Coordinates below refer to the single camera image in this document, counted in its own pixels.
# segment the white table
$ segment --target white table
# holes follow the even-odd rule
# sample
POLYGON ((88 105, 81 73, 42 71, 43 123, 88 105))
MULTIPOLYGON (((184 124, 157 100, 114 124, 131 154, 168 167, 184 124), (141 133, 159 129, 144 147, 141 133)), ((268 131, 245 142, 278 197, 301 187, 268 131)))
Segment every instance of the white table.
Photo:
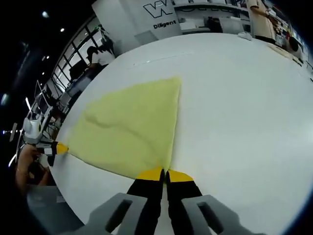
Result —
MULTIPOLYGON (((102 95, 174 75, 182 87, 173 169, 192 176, 252 232, 283 233, 313 185, 313 84, 305 69, 262 43, 194 34, 129 51, 84 90, 57 140, 66 143, 81 111, 102 95)), ((51 172, 84 223, 133 182, 71 155, 57 157, 51 172)), ((172 233, 164 203, 156 234, 172 233)))

